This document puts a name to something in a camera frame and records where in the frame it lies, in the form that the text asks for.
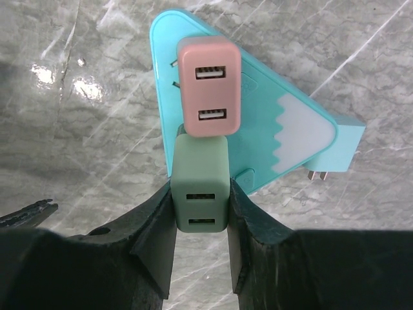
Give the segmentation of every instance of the pink usb charger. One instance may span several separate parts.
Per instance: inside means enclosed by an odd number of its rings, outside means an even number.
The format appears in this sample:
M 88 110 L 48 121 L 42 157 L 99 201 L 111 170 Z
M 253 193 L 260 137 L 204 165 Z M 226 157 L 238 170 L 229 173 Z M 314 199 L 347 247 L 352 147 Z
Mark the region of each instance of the pink usb charger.
M 226 136 L 241 124 L 241 53 L 223 36 L 178 43 L 178 71 L 186 132 Z

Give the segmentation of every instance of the usb port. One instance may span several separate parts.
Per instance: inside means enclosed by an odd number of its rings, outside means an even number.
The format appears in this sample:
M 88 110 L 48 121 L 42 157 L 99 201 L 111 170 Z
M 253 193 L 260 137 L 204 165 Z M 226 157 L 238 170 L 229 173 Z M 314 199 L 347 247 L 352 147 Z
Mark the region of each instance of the usb port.
M 186 198 L 188 200 L 191 200 L 191 199 L 209 199 L 209 200 L 213 200 L 213 199 L 215 199 L 215 194 L 186 194 Z
M 207 121 L 209 119 L 225 119 L 227 118 L 227 110 L 219 108 L 217 110 L 201 110 L 198 111 L 198 120 Z
M 196 79 L 225 78 L 225 66 L 195 68 Z
M 189 225 L 215 225 L 215 219 L 213 218 L 191 218 Z

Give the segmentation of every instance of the plug prong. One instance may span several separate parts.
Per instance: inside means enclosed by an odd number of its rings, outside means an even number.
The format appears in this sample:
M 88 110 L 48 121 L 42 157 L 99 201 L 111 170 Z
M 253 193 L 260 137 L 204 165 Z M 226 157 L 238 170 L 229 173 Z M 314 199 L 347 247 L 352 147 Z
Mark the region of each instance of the plug prong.
M 308 178 L 312 181 L 312 180 L 314 180 L 314 176 L 316 176 L 316 172 L 310 170 L 308 172 Z
M 328 172 L 321 172 L 321 173 L 320 173 L 320 179 L 322 179 L 323 181 L 325 181 L 325 179 L 327 179 L 327 173 L 328 173 Z

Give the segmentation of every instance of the marble floor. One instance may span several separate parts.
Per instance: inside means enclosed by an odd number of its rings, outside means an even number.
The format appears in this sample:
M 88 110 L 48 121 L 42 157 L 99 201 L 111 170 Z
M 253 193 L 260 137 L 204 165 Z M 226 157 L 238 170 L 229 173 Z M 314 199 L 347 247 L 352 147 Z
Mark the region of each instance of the marble floor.
M 413 228 L 413 0 L 0 1 L 0 215 L 87 233 L 166 182 L 148 30 L 181 7 L 331 112 L 367 123 L 327 181 L 298 169 L 252 195 L 292 228 Z M 237 309 L 226 233 L 182 234 L 164 309 Z

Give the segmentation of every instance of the power strip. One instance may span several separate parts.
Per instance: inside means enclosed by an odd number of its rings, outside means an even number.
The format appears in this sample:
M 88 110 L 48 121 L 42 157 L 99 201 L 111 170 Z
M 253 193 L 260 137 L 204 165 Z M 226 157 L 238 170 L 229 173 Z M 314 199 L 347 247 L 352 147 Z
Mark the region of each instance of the power strip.
M 159 14 L 150 46 L 168 176 L 183 123 L 177 44 L 184 37 L 222 36 L 190 12 Z M 241 126 L 227 136 L 230 175 L 250 194 L 327 150 L 337 137 L 334 118 L 313 99 L 241 49 Z

